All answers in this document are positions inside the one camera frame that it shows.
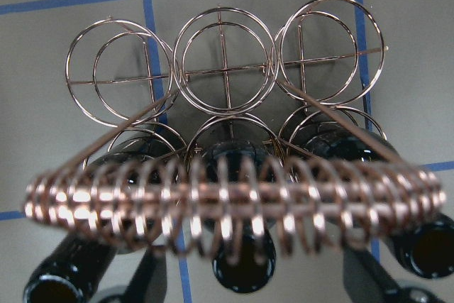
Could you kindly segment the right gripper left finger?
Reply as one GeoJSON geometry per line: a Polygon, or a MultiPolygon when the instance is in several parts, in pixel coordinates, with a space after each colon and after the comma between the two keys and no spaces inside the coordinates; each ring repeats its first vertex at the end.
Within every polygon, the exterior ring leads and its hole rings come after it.
{"type": "Polygon", "coordinates": [[[147,248],[124,290],[105,294],[96,302],[164,302],[166,294],[166,257],[147,248]]]}

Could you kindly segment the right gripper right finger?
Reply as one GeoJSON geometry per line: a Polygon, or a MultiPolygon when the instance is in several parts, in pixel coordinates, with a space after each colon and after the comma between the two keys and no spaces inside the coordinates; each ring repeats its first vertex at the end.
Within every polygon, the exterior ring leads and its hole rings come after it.
{"type": "Polygon", "coordinates": [[[343,251],[343,286],[352,302],[439,302],[431,291],[402,287],[368,250],[343,251]]]}

